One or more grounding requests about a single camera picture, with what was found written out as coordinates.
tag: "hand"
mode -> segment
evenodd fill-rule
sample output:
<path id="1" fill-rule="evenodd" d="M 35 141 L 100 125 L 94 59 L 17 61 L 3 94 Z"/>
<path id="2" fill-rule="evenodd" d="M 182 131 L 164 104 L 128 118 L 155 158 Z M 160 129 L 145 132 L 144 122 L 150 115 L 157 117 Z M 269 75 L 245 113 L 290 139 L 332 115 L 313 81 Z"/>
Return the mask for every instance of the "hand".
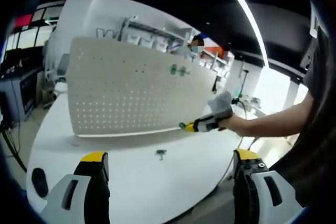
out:
<path id="1" fill-rule="evenodd" d="M 229 129 L 236 132 L 238 135 L 242 136 L 246 129 L 246 122 L 243 118 L 240 118 L 233 114 L 230 118 L 224 119 L 219 123 L 219 131 Z"/>

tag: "ceiling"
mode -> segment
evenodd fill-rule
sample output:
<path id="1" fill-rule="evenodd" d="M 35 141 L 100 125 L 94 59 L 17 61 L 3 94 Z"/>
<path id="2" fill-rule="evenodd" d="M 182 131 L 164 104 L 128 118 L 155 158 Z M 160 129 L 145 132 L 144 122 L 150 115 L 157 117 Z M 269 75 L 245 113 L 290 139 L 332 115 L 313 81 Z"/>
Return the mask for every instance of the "ceiling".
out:
<path id="1" fill-rule="evenodd" d="M 44 3 L 50 1 L 58 0 L 42 0 Z M 261 55 L 251 25 L 236 0 L 134 1 L 155 7 L 189 23 L 219 45 L 237 52 L 236 55 L 240 54 L 247 59 L 251 55 Z M 299 65 L 310 41 L 309 0 L 246 1 L 255 15 L 268 57 L 305 72 Z"/>

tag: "led light strip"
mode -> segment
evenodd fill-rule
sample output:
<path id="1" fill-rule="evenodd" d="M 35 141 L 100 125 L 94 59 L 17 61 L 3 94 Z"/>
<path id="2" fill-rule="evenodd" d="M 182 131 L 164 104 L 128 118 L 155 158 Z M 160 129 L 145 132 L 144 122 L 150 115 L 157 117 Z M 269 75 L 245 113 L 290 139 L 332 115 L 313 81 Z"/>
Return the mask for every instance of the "led light strip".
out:
<path id="1" fill-rule="evenodd" d="M 256 34 L 256 37 L 257 37 L 257 40 L 258 40 L 258 43 L 259 43 L 259 47 L 260 47 L 260 50 L 261 50 L 261 54 L 263 56 L 262 58 L 264 60 L 265 67 L 268 68 L 269 66 L 268 66 L 266 48 L 265 48 L 265 45 L 264 45 L 263 38 L 261 37 L 261 33 L 260 33 L 259 27 L 257 25 L 257 22 L 254 19 L 254 16 L 253 16 L 250 8 L 248 7 L 246 1 L 245 0 L 237 0 L 237 1 L 240 4 L 240 6 L 242 7 L 243 11 L 245 12 L 248 20 L 250 21 L 250 23 L 252 25 L 253 31 Z"/>

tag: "white pegboard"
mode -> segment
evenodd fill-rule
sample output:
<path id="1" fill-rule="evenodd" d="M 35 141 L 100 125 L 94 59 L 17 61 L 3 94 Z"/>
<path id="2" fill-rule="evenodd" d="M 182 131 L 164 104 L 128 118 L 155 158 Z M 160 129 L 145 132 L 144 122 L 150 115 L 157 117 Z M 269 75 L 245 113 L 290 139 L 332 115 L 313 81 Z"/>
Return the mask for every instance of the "white pegboard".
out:
<path id="1" fill-rule="evenodd" d="M 172 54 L 96 38 L 75 38 L 67 71 L 78 135 L 178 127 L 201 116 L 216 73 Z M 173 65 L 186 73 L 171 74 Z"/>

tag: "white table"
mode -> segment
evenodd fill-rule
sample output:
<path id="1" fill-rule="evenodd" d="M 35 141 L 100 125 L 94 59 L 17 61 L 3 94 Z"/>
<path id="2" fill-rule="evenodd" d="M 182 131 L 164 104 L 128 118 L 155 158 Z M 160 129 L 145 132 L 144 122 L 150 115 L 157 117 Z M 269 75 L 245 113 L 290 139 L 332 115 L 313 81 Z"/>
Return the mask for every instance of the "white table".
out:
<path id="1" fill-rule="evenodd" d="M 236 113 L 245 116 L 240 108 Z M 41 212 L 47 201 L 32 185 L 31 173 L 42 168 L 51 190 L 73 174 L 81 158 L 94 151 L 109 155 L 110 221 L 159 224 L 182 214 L 218 184 L 240 137 L 231 131 L 79 138 L 72 132 L 66 94 L 50 108 L 35 138 L 27 171 L 27 196 Z M 242 147 L 248 147 L 246 138 Z M 167 150 L 159 161 L 156 150 Z"/>

